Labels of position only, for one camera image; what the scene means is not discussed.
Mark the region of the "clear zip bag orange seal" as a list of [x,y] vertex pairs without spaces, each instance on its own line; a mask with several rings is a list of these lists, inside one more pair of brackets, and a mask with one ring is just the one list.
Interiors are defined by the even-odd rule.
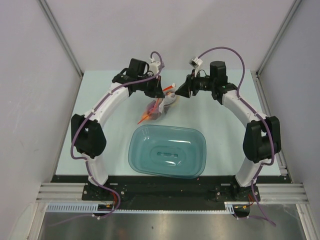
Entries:
[[150,102],[143,114],[141,119],[137,123],[138,125],[145,121],[156,121],[161,116],[168,113],[169,109],[177,103],[179,96],[176,95],[176,84],[173,83],[170,86],[162,90],[164,98],[157,98]]

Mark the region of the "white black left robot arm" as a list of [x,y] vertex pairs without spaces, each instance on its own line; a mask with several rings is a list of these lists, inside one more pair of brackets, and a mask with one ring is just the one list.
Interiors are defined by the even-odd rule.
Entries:
[[141,91],[150,98],[164,98],[160,76],[163,68],[162,59],[156,61],[152,57],[150,63],[131,59],[129,66],[113,77],[109,89],[90,110],[71,118],[70,155],[75,160],[84,160],[88,180],[95,185],[93,194],[100,200],[107,199],[111,193],[105,184],[108,174],[101,158],[107,146],[104,125],[132,93]]

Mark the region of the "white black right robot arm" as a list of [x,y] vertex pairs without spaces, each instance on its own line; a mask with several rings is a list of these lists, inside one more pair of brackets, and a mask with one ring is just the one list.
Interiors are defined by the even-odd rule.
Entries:
[[231,196],[242,201],[249,194],[248,188],[256,183],[263,166],[273,165],[281,150],[280,121],[276,116],[259,113],[240,96],[238,87],[228,81],[225,62],[211,62],[209,74],[205,76],[200,74],[202,63],[197,57],[190,61],[193,70],[175,93],[190,98],[199,91],[209,91],[212,98],[229,109],[245,127],[242,144],[245,158],[234,176],[235,185],[230,188]]

